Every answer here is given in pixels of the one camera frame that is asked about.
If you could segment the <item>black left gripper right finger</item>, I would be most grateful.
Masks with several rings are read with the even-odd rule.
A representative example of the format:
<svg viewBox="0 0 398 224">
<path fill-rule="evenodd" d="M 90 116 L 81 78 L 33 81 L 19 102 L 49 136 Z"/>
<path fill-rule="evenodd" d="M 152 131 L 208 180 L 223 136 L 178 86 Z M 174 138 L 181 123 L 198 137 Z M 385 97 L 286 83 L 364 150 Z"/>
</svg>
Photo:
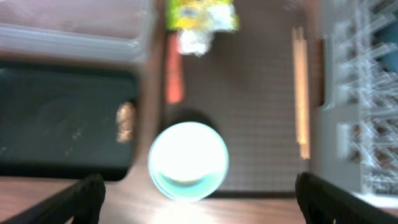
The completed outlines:
<svg viewBox="0 0 398 224">
<path fill-rule="evenodd" d="M 309 172 L 297 176 L 295 196 L 306 224 L 397 224 L 397 217 Z"/>
</svg>

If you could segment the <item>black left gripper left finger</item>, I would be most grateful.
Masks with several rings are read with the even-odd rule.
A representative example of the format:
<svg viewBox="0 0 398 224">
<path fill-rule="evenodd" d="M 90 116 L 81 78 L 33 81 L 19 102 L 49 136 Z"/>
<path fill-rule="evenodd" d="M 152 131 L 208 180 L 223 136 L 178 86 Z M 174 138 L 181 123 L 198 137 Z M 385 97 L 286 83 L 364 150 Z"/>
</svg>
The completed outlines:
<svg viewBox="0 0 398 224">
<path fill-rule="evenodd" d="M 101 175 L 90 175 L 37 205 L 3 221 L 3 224 L 66 223 L 97 224 L 105 200 Z"/>
</svg>

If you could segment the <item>light blue bowl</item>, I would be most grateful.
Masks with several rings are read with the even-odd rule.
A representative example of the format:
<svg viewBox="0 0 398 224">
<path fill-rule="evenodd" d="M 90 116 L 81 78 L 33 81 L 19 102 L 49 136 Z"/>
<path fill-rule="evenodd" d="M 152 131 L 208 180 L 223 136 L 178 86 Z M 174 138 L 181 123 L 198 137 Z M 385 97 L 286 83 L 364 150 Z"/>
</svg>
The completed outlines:
<svg viewBox="0 0 398 224">
<path fill-rule="evenodd" d="M 166 197 L 195 202 L 216 192 L 229 169 L 223 138 L 209 125 L 187 121 L 169 126 L 154 140 L 148 170 Z"/>
</svg>

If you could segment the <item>dark blue plate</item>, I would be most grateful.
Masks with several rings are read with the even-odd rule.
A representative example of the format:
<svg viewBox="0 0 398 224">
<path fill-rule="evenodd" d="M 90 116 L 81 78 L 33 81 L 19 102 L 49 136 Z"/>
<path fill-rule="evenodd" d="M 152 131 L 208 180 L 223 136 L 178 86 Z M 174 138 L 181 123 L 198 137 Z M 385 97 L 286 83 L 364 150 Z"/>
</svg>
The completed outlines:
<svg viewBox="0 0 398 224">
<path fill-rule="evenodd" d="M 397 22 L 388 25 L 378 34 L 378 39 L 388 45 L 389 51 L 379 61 L 388 72 L 397 73 Z"/>
</svg>

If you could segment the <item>grey plastic dishwasher rack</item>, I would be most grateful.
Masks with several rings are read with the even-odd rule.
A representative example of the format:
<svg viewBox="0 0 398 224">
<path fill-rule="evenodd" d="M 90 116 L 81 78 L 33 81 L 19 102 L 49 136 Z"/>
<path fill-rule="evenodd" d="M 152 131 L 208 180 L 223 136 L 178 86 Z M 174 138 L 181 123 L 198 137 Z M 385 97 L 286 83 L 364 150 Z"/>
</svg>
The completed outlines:
<svg viewBox="0 0 398 224">
<path fill-rule="evenodd" d="M 397 1 L 323 1 L 324 103 L 313 170 L 381 208 L 397 207 L 397 73 L 378 34 Z"/>
</svg>

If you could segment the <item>black tray bin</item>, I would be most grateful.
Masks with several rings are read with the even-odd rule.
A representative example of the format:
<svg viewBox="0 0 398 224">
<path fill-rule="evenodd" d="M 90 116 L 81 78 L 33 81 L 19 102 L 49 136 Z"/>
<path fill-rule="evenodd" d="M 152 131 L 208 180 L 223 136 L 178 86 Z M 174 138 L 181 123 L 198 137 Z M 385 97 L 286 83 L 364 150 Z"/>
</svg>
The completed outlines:
<svg viewBox="0 0 398 224">
<path fill-rule="evenodd" d="M 122 105 L 138 98 L 128 70 L 1 62 L 1 175 L 122 180 L 135 148 Z"/>
</svg>

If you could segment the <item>brown serving tray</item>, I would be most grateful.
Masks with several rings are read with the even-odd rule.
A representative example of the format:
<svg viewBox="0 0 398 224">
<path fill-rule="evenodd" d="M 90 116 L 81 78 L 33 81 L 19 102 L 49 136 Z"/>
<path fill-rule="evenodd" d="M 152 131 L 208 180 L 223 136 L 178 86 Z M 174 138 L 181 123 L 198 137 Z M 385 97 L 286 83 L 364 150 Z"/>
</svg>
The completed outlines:
<svg viewBox="0 0 398 224">
<path fill-rule="evenodd" d="M 217 33 L 203 56 L 182 59 L 182 102 L 163 103 L 161 129 L 184 121 L 214 128 L 228 148 L 216 198 L 292 198 L 308 169 L 296 139 L 292 31 L 307 28 L 305 1 L 241 0 L 235 33 Z"/>
</svg>

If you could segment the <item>orange carrot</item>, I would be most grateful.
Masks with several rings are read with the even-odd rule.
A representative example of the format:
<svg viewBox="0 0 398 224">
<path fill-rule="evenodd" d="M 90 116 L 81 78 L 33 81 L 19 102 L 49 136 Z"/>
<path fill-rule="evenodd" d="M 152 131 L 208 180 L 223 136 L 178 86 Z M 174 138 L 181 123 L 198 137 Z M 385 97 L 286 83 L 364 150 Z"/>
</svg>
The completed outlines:
<svg viewBox="0 0 398 224">
<path fill-rule="evenodd" d="M 167 57 L 165 64 L 165 100 L 169 104 L 177 104 L 183 100 L 184 83 L 182 55 L 179 53 L 179 42 L 176 33 L 167 39 Z"/>
</svg>

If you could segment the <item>wooden chopstick right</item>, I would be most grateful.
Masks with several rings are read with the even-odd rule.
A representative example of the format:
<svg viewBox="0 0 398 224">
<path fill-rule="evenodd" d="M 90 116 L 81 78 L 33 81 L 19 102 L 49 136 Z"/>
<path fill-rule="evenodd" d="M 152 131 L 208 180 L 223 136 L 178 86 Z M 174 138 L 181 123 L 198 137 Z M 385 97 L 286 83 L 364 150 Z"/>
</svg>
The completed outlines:
<svg viewBox="0 0 398 224">
<path fill-rule="evenodd" d="M 301 78 L 301 117 L 302 117 L 302 140 L 300 144 L 300 153 L 304 159 L 310 159 L 310 116 L 309 116 L 309 102 L 308 102 L 308 65 L 307 65 L 307 41 L 304 37 L 303 27 L 298 28 L 297 40 L 298 54 L 300 56 L 300 78 Z"/>
</svg>

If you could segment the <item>wooden chopstick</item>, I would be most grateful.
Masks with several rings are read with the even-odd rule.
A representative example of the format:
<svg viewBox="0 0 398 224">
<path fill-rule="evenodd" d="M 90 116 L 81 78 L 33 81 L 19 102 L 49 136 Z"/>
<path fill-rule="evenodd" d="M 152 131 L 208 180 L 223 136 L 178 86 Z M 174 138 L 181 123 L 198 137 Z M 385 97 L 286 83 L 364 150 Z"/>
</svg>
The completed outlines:
<svg viewBox="0 0 398 224">
<path fill-rule="evenodd" d="M 300 78 L 301 78 L 301 117 L 302 117 L 302 140 L 300 144 L 300 153 L 304 159 L 310 159 L 310 116 L 309 116 L 309 102 L 308 102 L 308 65 L 307 65 L 307 41 L 304 37 L 303 27 L 298 28 L 297 40 L 298 54 L 300 56 Z"/>
<path fill-rule="evenodd" d="M 300 112 L 300 80 L 299 80 L 299 67 L 297 63 L 297 31 L 292 28 L 292 58 L 294 65 L 294 89 L 295 89 L 295 123 L 296 123 L 296 140 L 302 144 L 302 128 L 301 128 L 301 112 Z"/>
</svg>

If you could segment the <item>wooden chopstick left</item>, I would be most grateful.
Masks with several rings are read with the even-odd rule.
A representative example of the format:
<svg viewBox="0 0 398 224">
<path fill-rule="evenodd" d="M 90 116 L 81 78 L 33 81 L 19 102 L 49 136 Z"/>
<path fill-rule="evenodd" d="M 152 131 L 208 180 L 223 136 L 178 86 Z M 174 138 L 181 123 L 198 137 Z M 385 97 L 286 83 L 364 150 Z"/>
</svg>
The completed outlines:
<svg viewBox="0 0 398 224">
<path fill-rule="evenodd" d="M 302 144 L 302 128 L 301 128 L 301 112 L 300 112 L 300 80 L 299 80 L 299 67 L 297 63 L 297 31 L 292 28 L 292 58 L 294 65 L 294 89 L 295 89 L 295 123 L 296 123 L 296 140 Z"/>
</svg>

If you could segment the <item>clear plastic bin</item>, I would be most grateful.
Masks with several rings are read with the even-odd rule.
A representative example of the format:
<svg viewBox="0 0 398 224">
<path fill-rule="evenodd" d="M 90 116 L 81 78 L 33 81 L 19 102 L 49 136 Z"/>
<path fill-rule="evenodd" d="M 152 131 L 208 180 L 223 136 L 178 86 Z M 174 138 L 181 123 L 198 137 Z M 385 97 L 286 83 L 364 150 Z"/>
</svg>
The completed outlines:
<svg viewBox="0 0 398 224">
<path fill-rule="evenodd" d="M 1 0 L 1 49 L 140 63 L 150 53 L 152 0 Z"/>
</svg>

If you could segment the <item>yellow green snack wrapper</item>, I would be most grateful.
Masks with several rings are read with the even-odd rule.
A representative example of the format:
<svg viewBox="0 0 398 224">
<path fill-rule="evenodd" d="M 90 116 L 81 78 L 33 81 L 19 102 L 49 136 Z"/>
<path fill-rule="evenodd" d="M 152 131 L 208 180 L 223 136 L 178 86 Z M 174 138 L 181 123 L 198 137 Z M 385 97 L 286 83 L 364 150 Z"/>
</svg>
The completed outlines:
<svg viewBox="0 0 398 224">
<path fill-rule="evenodd" d="M 216 33 L 239 30 L 239 17 L 232 0 L 169 0 L 166 28 L 177 36 L 182 55 L 201 57 L 211 48 Z"/>
</svg>

